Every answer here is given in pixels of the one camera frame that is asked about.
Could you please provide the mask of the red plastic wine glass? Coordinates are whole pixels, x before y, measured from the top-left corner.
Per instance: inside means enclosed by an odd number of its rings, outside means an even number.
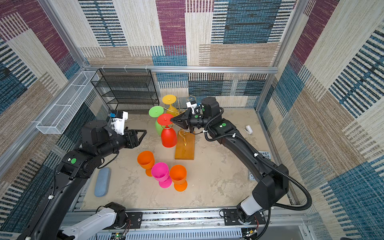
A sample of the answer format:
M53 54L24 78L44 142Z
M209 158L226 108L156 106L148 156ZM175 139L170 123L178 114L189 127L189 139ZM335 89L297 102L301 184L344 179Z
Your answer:
M173 123L171 121L173 118L170 114L162 114L158 117L158 124L163 127L161 133L162 144L166 148L172 148L176 146L178 139L176 131L172 128Z

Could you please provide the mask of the light orange plastic wine glass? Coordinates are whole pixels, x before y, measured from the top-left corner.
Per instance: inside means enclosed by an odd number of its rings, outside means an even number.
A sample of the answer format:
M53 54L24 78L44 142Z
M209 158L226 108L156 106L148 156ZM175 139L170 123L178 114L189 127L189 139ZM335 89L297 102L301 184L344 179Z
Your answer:
M146 175L152 177L152 168L155 165L154 154L150 151L141 152L137 157L139 165L146 170Z

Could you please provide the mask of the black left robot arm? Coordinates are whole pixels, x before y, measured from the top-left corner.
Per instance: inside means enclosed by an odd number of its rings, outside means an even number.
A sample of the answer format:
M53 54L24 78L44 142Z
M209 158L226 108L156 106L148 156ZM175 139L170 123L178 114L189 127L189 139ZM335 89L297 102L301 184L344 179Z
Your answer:
M60 226L76 198L95 169L105 167L105 158L118 155L123 148L138 147L146 130L123 127L116 133L106 121L95 120L82 127L81 147L68 152L54 171L54 180L40 207L19 235L20 240L87 240L99 231L121 227L125 222L125 208L104 208L90 218L65 229Z

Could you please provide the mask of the yellow plastic wine glass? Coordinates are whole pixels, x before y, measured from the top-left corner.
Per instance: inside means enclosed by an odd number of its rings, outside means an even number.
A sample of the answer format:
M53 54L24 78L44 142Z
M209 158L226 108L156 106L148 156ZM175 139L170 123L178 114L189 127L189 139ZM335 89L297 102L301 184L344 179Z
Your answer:
M162 99L163 103L167 105L167 114L176 117L180 114L179 110L173 106L173 104L177 101L177 97L174 95L166 95Z

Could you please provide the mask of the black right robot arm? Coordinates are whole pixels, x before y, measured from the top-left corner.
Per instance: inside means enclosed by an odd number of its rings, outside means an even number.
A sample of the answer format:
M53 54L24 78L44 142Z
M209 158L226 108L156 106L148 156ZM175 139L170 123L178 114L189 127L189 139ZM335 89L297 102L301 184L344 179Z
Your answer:
M192 108L171 119L171 122L184 130L202 129L208 142L217 141L229 149L248 168L258 183L252 193L237 205L239 222L246 224L261 210L271 209L288 193L289 171L283 165L277 166L266 159L244 139L237 127L222 117L224 109L216 98L202 100L200 111Z

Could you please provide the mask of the dark orange plastic wine glass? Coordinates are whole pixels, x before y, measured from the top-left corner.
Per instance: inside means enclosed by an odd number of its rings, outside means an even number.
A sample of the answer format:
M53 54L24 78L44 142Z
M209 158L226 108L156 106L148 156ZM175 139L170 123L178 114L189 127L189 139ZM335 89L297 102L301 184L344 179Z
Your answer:
M173 166L170 170L170 177L174 183L174 188L176 191L183 192L187 189L187 169L184 166Z

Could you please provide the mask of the magenta plastic wine glass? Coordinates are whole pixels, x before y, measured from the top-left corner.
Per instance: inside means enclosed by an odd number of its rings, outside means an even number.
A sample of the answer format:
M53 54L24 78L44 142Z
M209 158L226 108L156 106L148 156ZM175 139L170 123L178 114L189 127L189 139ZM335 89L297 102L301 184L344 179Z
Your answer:
M169 174L169 167L166 163L157 163L152 167L152 176L158 181L159 186L167 189L172 185L172 180Z

